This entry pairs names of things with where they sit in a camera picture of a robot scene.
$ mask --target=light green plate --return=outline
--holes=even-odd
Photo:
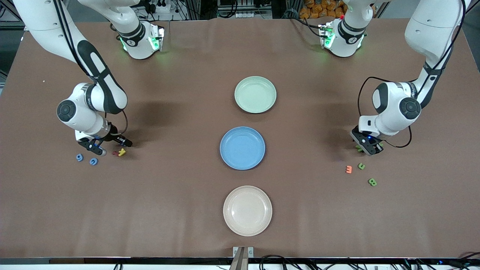
[[[275,100],[275,86],[263,77],[247,77],[235,88],[235,101],[240,108],[250,113],[267,111]]]

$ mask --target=blue plate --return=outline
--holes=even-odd
[[[265,141],[253,128],[239,126],[223,136],[220,155],[228,166],[237,170],[249,170],[264,158]]]

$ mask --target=brown table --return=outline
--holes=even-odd
[[[172,22],[167,52],[143,61],[121,50],[108,24],[79,24],[129,96],[126,136],[135,144],[96,166],[55,114],[88,79],[25,34],[0,98],[0,256],[219,257],[236,245],[295,257],[479,250],[480,76],[463,34],[409,147],[366,157],[348,135],[367,76],[418,76],[424,57],[407,46],[406,24],[373,20],[363,48],[341,59],[288,20]],[[234,103],[236,84],[251,75],[276,86],[266,113]],[[377,84],[366,85],[365,113],[374,112]],[[109,119],[123,127],[121,114]],[[218,151],[223,134],[241,125],[267,145],[249,171],[231,169]],[[403,131],[391,142],[407,139]],[[364,171],[345,173],[360,162]],[[241,185],[263,189],[273,204],[269,227],[254,237],[223,220],[227,194]]]

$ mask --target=table surface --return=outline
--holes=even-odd
[[[165,51],[143,61],[121,50],[107,23],[78,24],[129,96],[125,135],[135,146],[96,166],[55,114],[88,79],[25,34],[0,98],[0,257],[219,257],[239,245],[254,246],[256,256],[295,257],[479,250],[480,76],[463,34],[409,147],[367,157],[348,135],[366,77],[418,76],[425,58],[406,44],[407,22],[373,20],[363,47],[345,59],[289,20],[172,22]],[[236,84],[252,75],[276,86],[266,113],[235,104]],[[365,113],[374,113],[378,83],[364,89]],[[123,127],[121,114],[108,118]],[[219,154],[236,126],[266,142],[249,171]],[[407,140],[403,131],[391,142]],[[365,170],[345,173],[360,162]],[[236,235],[223,219],[225,198],[242,185],[263,189],[273,204],[257,236]]]

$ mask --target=white plate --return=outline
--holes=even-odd
[[[227,226],[241,236],[254,236],[263,232],[272,219],[272,203],[258,187],[237,187],[223,204],[223,218]]]
[[[235,101],[240,108],[250,113],[269,110],[275,100],[275,86],[263,77],[247,77],[241,80],[235,88]]]

